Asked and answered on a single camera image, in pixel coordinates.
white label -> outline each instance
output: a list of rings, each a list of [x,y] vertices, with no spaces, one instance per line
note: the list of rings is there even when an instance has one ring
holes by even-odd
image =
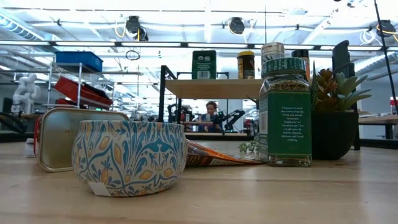
[[[260,133],[268,134],[268,111],[260,113]]]
[[[209,71],[198,71],[198,78],[210,78],[210,72]]]
[[[111,197],[104,183],[88,182],[95,195]]]

white robot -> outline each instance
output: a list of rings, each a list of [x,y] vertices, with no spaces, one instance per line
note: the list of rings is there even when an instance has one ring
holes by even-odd
[[[19,78],[19,86],[12,96],[12,113],[33,113],[33,99],[39,99],[41,96],[40,87],[35,85],[36,78],[36,74]]]

floral pattern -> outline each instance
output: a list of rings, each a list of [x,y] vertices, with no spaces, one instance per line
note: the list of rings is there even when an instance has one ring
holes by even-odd
[[[133,121],[81,121],[73,143],[77,177],[104,183],[113,197],[161,192],[173,186],[187,162],[183,126]]]

tin lid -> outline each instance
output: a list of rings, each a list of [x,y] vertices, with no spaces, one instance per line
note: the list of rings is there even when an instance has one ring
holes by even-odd
[[[261,52],[282,52],[285,53],[285,46],[280,42],[272,42],[261,47]]]
[[[305,60],[302,58],[277,58],[266,62],[264,68],[266,76],[280,72],[305,74]]]
[[[243,56],[243,55],[254,55],[254,52],[252,52],[250,50],[245,50],[245,51],[238,53],[238,57]]]
[[[292,57],[306,57],[309,58],[310,54],[308,50],[295,50],[292,52]]]

person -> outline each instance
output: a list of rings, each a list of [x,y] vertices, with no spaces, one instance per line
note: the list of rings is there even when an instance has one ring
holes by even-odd
[[[201,116],[202,121],[207,121],[206,117],[210,115],[210,121],[214,121],[216,119],[216,111],[217,111],[217,104],[214,101],[209,101],[206,104],[207,114],[203,114]],[[210,125],[199,125],[199,131],[201,132],[220,132],[222,131],[223,123],[219,122],[217,124],[210,124]]]

